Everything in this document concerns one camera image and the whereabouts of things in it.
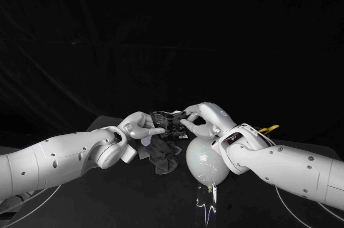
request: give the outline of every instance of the black snack bag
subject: black snack bag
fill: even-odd
[[[185,125],[180,123],[182,119],[186,119],[186,112],[175,111],[173,113],[165,111],[150,112],[153,117],[153,123],[156,127],[163,127],[166,132],[159,134],[162,140],[186,140],[189,139],[189,131]]]

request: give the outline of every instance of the clear plastic film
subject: clear plastic film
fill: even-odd
[[[195,225],[198,228],[216,227],[216,185],[198,184],[196,216]]]

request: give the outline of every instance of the dark table surface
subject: dark table surface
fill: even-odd
[[[117,126],[123,119],[100,116],[87,131]],[[342,160],[330,147],[274,140],[299,149]],[[94,168],[74,181],[64,184],[44,206],[12,228],[189,228],[195,227],[196,190],[195,179],[186,164],[191,141],[178,141],[183,149],[178,155],[179,167],[165,175],[156,174],[156,166],[139,155],[127,164],[121,160],[103,170]],[[44,203],[58,187],[50,188],[32,199],[14,221],[21,219]],[[287,206],[313,228],[344,227],[320,204],[280,190]],[[327,206],[342,217],[344,212]],[[252,171],[242,175],[232,172],[218,186],[216,226],[224,227],[301,227],[288,212],[275,187],[267,184]]]

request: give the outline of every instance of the robotic hand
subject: robotic hand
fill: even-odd
[[[180,120],[182,124],[198,137],[212,139],[212,149],[235,174],[252,170],[273,186],[344,210],[344,162],[275,145],[248,124],[237,125],[216,104],[202,103],[185,111],[189,118]],[[196,126],[199,116],[206,124]]]
[[[137,151],[129,140],[165,132],[155,128],[152,116],[136,112],[119,127],[52,137],[0,156],[0,201],[73,181],[96,167],[107,169],[120,159],[130,163]]]

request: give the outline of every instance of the black curtain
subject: black curtain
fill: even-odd
[[[343,0],[0,0],[2,144],[214,102],[342,153],[343,11]]]

